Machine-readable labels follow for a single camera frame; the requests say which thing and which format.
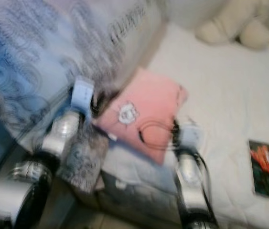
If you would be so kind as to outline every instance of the cord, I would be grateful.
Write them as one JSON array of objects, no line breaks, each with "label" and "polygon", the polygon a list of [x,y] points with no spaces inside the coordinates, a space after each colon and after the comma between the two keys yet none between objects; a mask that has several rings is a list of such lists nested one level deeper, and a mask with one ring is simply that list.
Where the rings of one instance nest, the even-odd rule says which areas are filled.
[{"label": "cord", "polygon": [[10,157],[11,152],[13,152],[15,150],[17,145],[18,145],[18,143],[17,143],[16,139],[13,139],[12,144],[10,145],[10,147],[8,147],[8,149],[5,151],[3,156],[0,158],[0,171],[1,171],[2,167],[4,166],[4,164],[6,163],[6,161],[8,160],[8,158]]},{"label": "cord", "polygon": [[177,123],[177,121],[175,119],[173,121],[173,125],[172,126],[168,126],[168,125],[163,124],[163,123],[158,122],[158,121],[150,120],[150,121],[144,122],[138,128],[139,139],[147,147],[153,148],[153,149],[158,149],[158,150],[166,150],[166,149],[169,149],[168,146],[161,146],[161,145],[157,145],[157,144],[147,143],[145,141],[144,136],[143,136],[143,131],[145,129],[147,129],[148,127],[150,127],[150,126],[156,126],[156,127],[159,127],[159,128],[162,128],[164,130],[169,131],[171,133],[171,135],[172,135],[172,141],[173,141],[173,144],[174,144],[174,146],[172,147],[172,149],[175,149],[177,147],[180,129],[179,129],[179,125],[178,125],[178,123]]},{"label": "cord", "polygon": [[210,177],[210,172],[209,172],[209,169],[206,165],[206,162],[205,160],[203,159],[203,157],[199,154],[199,152],[195,149],[187,149],[185,148],[186,152],[189,152],[191,155],[193,155],[193,157],[195,158],[196,161],[201,161],[202,164],[204,165],[205,167],[205,170],[206,170],[206,173],[207,173],[207,187],[208,187],[208,194],[209,194],[209,197],[210,199],[208,200],[210,205],[212,205],[212,201],[211,201],[211,198],[212,198],[212,190],[211,190],[211,177]]}]

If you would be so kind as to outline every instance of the plush toy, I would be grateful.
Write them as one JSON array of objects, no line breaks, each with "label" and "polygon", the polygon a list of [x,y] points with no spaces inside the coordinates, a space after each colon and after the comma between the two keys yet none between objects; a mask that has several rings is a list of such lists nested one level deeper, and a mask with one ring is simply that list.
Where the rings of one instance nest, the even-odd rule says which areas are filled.
[{"label": "plush toy", "polygon": [[239,38],[252,49],[269,45],[269,29],[263,24],[269,14],[269,0],[229,0],[212,20],[196,30],[196,37],[209,44]]}]

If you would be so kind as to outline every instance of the furry fabric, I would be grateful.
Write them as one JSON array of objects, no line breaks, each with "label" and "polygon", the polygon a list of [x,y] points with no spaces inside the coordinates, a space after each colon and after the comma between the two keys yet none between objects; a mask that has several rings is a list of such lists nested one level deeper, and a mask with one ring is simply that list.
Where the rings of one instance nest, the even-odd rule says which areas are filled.
[{"label": "furry fabric", "polygon": [[269,44],[269,30],[262,24],[268,13],[269,0],[230,0],[217,17],[196,30],[196,37],[220,44],[240,36],[245,46],[263,48]]},{"label": "furry fabric", "polygon": [[109,141],[90,122],[81,123],[77,139],[59,177],[85,193],[92,193],[104,162]]},{"label": "furry fabric", "polygon": [[263,49],[269,44],[269,29],[259,20],[252,20],[239,36],[242,45],[251,49]]}]

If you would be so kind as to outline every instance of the white bed sheet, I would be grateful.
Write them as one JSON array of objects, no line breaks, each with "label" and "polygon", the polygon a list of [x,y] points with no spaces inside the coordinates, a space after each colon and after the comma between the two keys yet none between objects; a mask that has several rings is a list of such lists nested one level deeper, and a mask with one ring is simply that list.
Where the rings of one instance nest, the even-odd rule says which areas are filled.
[{"label": "white bed sheet", "polygon": [[[269,199],[253,193],[247,146],[248,139],[269,142],[269,48],[255,52],[237,43],[208,46],[174,24],[165,30],[146,67],[189,92],[178,119],[182,123],[190,116],[206,133],[201,153],[210,170],[215,214],[269,229]],[[111,149],[104,170],[128,182],[131,178],[116,160],[123,150]],[[169,159],[164,168],[173,166]],[[153,185],[152,179],[146,175],[131,182]]]}]

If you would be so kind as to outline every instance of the bed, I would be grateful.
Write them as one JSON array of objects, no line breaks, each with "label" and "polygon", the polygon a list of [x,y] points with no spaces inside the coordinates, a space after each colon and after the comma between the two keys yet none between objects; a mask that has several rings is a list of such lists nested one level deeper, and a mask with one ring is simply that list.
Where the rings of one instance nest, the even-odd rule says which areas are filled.
[{"label": "bed", "polygon": [[[269,229],[269,199],[254,194],[247,142],[269,142],[269,48],[254,52],[238,43],[208,46],[190,31],[168,24],[141,65],[182,84],[189,99],[178,113],[206,138],[201,149],[210,170],[212,204],[223,227]],[[175,158],[162,167],[112,142],[103,165],[109,198],[126,208],[175,223]]]},{"label": "bed", "polygon": [[[191,118],[206,135],[200,151],[210,170],[217,218],[223,227],[233,223],[269,229],[269,199],[253,193],[247,147],[249,139],[269,142],[269,48],[254,52],[237,43],[208,46],[173,23],[148,42],[162,22],[158,6],[163,1],[112,2],[0,0],[0,120],[13,137],[23,136],[24,127],[32,123],[34,130],[20,142],[30,149],[32,136],[44,130],[59,107],[52,98],[61,102],[67,97],[68,87],[82,74],[80,67],[86,74],[110,69],[114,75],[122,55],[119,74],[127,76],[149,44],[140,65],[187,89],[189,99],[178,113],[179,122]],[[118,31],[121,24],[124,30]],[[88,33],[86,25],[93,28]],[[119,53],[116,45],[124,50]],[[111,62],[99,61],[103,53]],[[111,142],[102,168],[106,188],[99,192],[100,204],[119,213],[141,212],[146,216],[141,221],[180,227],[175,162],[171,151],[158,166]]]}]

